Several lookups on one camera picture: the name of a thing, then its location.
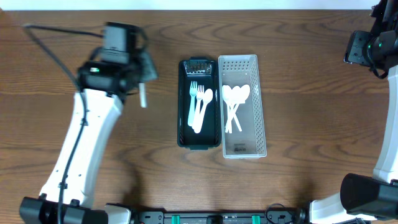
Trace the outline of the white plastic fork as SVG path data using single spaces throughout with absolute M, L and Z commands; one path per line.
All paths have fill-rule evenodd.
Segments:
M 147 97 L 146 97 L 146 84 L 139 83 L 139 98 L 141 108 L 147 107 Z
M 197 129 L 197 125 L 199 122 L 200 106 L 201 106 L 201 101 L 204 97 L 204 94 L 205 94 L 204 86 L 199 85 L 198 91 L 197 91 L 197 103 L 196 103 L 196 108 L 195 108 L 195 115 L 194 115 L 193 126 L 192 126 L 194 131 Z
M 190 85 L 190 91 L 189 91 L 189 94 L 190 94 L 190 97 L 191 97 L 190 109 L 189 109 L 189 112 L 188 112 L 188 125 L 189 126 L 193 125 L 193 119 L 194 119 L 194 113 L 195 113 L 195 98 L 196 98 L 197 91 L 198 91 L 197 88 L 198 88 L 197 82 L 196 81 L 192 81 L 191 85 Z

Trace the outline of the white plastic spoon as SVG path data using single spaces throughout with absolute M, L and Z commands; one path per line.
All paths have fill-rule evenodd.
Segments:
M 235 120 L 235 123 L 238 127 L 238 131 L 242 131 L 239 119 L 236 115 L 237 108 L 239 107 L 240 104 L 240 92 L 241 89 L 239 86 L 235 86 L 229 91 L 229 99 L 228 99 L 228 106 L 229 106 L 229 111 L 228 111 L 228 133 L 232 133 L 232 120 Z
M 223 85 L 222 86 L 222 95 L 223 95 L 223 100 L 226 103 L 227 107 L 227 122 L 225 124 L 224 131 L 226 133 L 230 132 L 232 133 L 232 130 L 229 126 L 229 119 L 230 119 L 230 112 L 231 112 L 231 103 L 235 99 L 235 96 L 240 93 L 240 87 L 235 86 L 234 88 L 231 88 L 229 85 Z
M 205 90 L 205 86 L 204 86 L 204 91 L 205 91 L 205 94 L 201 101 L 201 106 L 200 106 L 199 122 L 197 125 L 197 129 L 194 131 L 196 134 L 200 133 L 200 131 L 201 131 L 201 127 L 203 126 L 203 120 L 204 120 L 206 107 L 207 107 L 208 103 L 211 102 L 213 99 L 213 90 L 211 88 L 208 88 Z
M 248 99 L 249 95 L 250 95 L 250 86 L 249 85 L 243 85 L 242 87 L 240 87 L 241 92 L 240 92 L 240 104 L 245 104 L 245 101 Z

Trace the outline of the clear white plastic basket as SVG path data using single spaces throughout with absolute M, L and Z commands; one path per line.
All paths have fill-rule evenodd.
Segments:
M 221 94 L 221 133 L 225 159 L 258 159 L 267 156 L 266 132 L 262 109 L 261 83 L 257 55 L 221 55 L 218 57 L 219 86 Z M 250 86 L 245 104 L 239 105 L 236 115 L 242 131 L 232 120 L 232 133 L 224 131 L 227 107 L 222 86 Z

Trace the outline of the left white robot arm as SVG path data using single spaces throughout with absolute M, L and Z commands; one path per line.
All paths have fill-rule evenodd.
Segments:
M 24 197 L 19 215 L 24 223 L 135 223 L 125 205 L 92 208 L 98 170 L 110 134 L 123 112 L 126 97 L 139 89 L 146 107 L 145 82 L 157 79 L 150 54 L 143 50 L 131 61 L 122 54 L 89 60 L 75 78 L 73 114 L 60 155 L 37 198 Z

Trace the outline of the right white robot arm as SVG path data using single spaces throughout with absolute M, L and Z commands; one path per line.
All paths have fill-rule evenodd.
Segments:
M 349 173 L 339 191 L 310 202 L 310 223 L 370 223 L 397 219 L 397 30 L 356 31 L 347 63 L 368 67 L 387 80 L 387 118 L 371 175 Z

